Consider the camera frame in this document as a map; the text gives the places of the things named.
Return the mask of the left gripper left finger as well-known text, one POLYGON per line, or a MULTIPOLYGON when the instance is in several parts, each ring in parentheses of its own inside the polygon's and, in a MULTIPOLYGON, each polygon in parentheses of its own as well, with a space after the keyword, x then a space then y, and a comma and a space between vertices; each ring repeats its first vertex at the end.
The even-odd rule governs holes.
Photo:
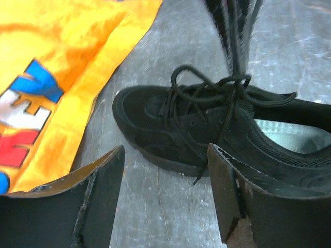
POLYGON ((108 247, 125 149, 31 191, 1 196, 1 247, 108 247))

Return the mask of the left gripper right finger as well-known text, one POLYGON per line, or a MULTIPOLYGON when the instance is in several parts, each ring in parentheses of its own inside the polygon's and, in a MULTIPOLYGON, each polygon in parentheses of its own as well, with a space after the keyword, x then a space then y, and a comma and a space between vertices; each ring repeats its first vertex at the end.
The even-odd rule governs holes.
POLYGON ((276 179, 215 144, 208 165, 221 240, 233 247, 330 247, 330 174, 276 179))

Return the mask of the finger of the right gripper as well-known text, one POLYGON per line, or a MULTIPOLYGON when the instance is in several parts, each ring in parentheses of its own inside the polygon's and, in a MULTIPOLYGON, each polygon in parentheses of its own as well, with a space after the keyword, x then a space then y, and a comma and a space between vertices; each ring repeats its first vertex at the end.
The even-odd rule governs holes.
POLYGON ((221 39, 230 75, 238 74, 237 49, 234 36, 233 16, 229 12, 228 1, 205 1, 221 39))
POLYGON ((240 74, 247 72, 250 38, 262 4, 262 0, 234 1, 235 41, 240 74))

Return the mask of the black sneaker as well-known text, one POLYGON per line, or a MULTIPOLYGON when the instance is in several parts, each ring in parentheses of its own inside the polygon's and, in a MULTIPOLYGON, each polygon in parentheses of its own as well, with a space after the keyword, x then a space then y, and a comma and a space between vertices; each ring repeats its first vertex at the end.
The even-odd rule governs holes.
POLYGON ((273 179, 330 193, 330 145, 301 154, 262 131, 258 120, 317 128, 330 134, 330 106, 250 86, 248 74, 214 83, 183 65, 171 87, 132 86, 113 100, 114 119, 127 141, 158 167, 200 179, 207 176, 207 147, 273 179))

